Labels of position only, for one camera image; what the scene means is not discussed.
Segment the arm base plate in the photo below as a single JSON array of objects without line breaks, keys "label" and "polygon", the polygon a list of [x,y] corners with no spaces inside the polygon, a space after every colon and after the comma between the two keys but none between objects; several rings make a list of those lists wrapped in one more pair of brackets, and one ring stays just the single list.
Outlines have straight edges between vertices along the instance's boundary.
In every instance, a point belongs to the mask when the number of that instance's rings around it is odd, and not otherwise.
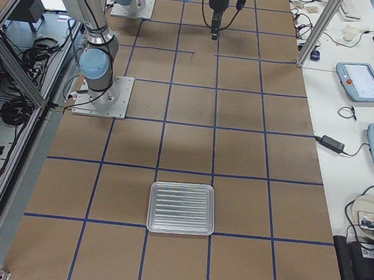
[{"label": "arm base plate", "polygon": [[111,16],[128,19],[151,19],[156,0],[113,0]]},{"label": "arm base plate", "polygon": [[79,93],[74,98],[75,104],[71,111],[76,115],[123,120],[126,117],[134,82],[135,79],[132,77],[115,76],[111,88],[100,96],[100,93],[89,90],[86,80],[83,79],[81,89],[86,92]]}]

